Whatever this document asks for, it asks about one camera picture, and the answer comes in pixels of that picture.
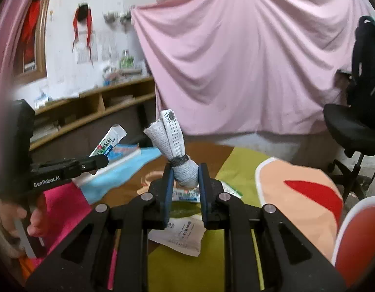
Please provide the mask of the person's left hand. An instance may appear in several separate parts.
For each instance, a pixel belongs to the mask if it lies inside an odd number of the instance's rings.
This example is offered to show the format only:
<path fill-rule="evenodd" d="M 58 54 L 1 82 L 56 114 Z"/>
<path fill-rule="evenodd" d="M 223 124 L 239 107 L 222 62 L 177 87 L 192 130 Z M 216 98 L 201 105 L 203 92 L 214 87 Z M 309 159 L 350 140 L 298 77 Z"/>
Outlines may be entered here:
<path fill-rule="evenodd" d="M 17 204 L 0 200 L 0 222 L 3 228 L 13 237 L 19 238 L 14 221 L 24 220 L 28 217 L 27 211 Z M 45 194 L 42 193 L 36 201 L 36 207 L 30 215 L 30 225 L 27 232 L 33 237 L 42 237 L 48 228 L 47 205 Z"/>

